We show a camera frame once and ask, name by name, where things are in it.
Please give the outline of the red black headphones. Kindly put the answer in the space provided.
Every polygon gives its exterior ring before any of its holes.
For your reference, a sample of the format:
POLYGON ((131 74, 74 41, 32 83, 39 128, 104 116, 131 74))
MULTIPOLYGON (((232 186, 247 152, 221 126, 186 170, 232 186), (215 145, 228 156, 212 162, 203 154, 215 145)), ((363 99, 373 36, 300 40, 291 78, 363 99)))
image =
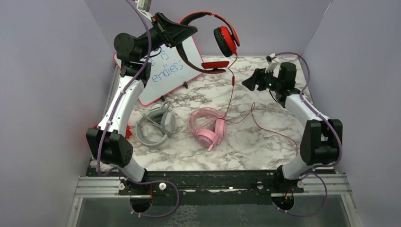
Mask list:
MULTIPOLYGON (((232 55, 237 56, 237 47, 240 46, 238 35, 232 25, 222 16, 209 11, 197 11, 185 16, 179 23, 182 25, 188 25, 192 21, 204 16, 213 16, 226 24, 226 26, 215 28, 213 30, 213 35, 219 49, 225 57, 230 57, 232 55)), ((176 49, 183 62, 198 72, 206 74, 219 74, 225 72, 228 68, 228 61, 203 62, 201 64, 202 67, 199 68, 188 60, 182 44, 177 45, 176 49)))

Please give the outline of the pink headphones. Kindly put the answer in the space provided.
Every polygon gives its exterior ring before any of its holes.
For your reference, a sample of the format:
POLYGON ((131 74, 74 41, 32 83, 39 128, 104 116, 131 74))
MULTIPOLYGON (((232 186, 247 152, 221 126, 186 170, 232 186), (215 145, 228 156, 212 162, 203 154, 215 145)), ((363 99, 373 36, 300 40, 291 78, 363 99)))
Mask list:
POLYGON ((226 114, 210 107, 200 108, 189 116, 188 128, 208 151, 219 145, 226 135, 226 114))

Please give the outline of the grey white headphones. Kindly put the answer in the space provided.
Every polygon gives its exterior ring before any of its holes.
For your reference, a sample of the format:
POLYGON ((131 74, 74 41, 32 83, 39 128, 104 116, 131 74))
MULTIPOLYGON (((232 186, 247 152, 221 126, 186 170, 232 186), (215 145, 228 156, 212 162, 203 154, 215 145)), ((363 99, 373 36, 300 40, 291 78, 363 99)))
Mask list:
POLYGON ((169 105, 152 108, 148 113, 143 113, 142 117, 137 121, 136 135, 139 142, 150 148, 157 148, 164 145, 173 135, 176 129, 176 115, 169 108, 169 105), (142 125, 148 123, 159 130, 163 137, 159 141, 151 141, 146 138, 142 131, 142 125))

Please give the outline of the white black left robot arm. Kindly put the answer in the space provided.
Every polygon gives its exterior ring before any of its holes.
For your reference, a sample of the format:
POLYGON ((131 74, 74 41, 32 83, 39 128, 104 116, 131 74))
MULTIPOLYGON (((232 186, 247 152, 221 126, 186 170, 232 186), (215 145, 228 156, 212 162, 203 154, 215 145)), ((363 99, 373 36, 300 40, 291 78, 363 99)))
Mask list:
POLYGON ((135 37, 119 33, 114 39, 116 57, 121 61, 119 86, 105 116, 95 128, 89 128, 86 139, 98 164, 119 169, 131 180, 137 194, 148 190, 146 169, 133 158, 133 146, 125 138, 126 126, 134 105, 150 77, 150 53, 162 45, 173 48, 194 35, 195 26, 179 24, 157 12, 151 17, 152 27, 135 37))

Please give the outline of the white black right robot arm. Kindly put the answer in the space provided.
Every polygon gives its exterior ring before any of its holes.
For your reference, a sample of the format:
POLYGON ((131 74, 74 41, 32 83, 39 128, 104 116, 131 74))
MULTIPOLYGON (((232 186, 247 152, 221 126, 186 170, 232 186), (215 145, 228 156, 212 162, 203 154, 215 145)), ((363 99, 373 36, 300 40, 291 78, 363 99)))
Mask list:
POLYGON ((291 187, 291 180, 316 168, 337 165, 342 157, 342 122, 329 118, 311 105, 303 91, 295 87, 296 75, 296 65, 291 62, 271 63, 267 68, 255 69, 242 82, 250 91, 274 92, 276 102, 304 127, 298 155, 279 167, 280 175, 273 179, 273 187, 278 192, 285 192, 291 187))

